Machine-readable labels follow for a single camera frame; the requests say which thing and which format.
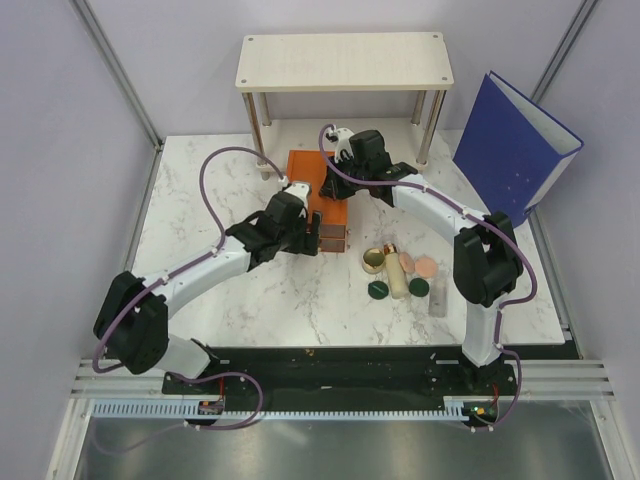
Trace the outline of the orange drawer box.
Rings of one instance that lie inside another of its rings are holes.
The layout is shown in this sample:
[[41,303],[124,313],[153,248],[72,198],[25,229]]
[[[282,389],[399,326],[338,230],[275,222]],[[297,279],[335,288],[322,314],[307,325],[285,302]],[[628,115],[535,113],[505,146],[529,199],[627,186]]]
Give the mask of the orange drawer box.
[[320,190],[327,174],[327,165],[319,151],[290,150],[287,176],[291,181],[307,182],[312,187],[309,211],[320,213],[322,224],[345,225],[348,230],[348,203],[320,196]]

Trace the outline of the cream lotion bottle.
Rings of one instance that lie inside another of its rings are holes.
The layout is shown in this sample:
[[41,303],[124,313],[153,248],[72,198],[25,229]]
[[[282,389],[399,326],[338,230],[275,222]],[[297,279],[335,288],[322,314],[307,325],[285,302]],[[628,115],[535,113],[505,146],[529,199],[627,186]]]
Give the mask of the cream lotion bottle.
[[393,299],[402,299],[409,295],[409,287],[400,263],[399,252],[393,243],[386,243],[383,246],[383,253],[391,296]]

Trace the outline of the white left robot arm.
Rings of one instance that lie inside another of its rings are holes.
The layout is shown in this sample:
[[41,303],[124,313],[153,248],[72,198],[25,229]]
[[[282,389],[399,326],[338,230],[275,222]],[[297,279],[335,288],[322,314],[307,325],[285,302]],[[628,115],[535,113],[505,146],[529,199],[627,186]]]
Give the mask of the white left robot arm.
[[134,375],[159,368],[184,377],[198,393],[211,392],[219,382],[218,367],[201,342],[171,334],[170,319],[216,285],[280,252],[316,255],[321,216],[310,212],[309,197],[309,185],[294,182],[265,209],[225,230],[219,245],[144,277],[117,275],[93,328],[99,340],[94,357],[109,353]]

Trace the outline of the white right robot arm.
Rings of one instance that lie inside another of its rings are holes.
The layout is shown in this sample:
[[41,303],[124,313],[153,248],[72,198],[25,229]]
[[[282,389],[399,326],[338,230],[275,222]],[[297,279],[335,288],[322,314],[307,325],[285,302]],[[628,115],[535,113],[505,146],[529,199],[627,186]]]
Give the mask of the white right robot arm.
[[453,248],[453,281],[466,300],[466,327],[458,381],[467,392],[483,392],[494,381],[491,367],[504,354],[501,310],[529,267],[517,246],[509,217],[484,214],[437,190],[415,168],[394,164],[377,130],[354,133],[328,124],[318,137],[327,164],[324,195],[348,199],[366,191],[435,231]]

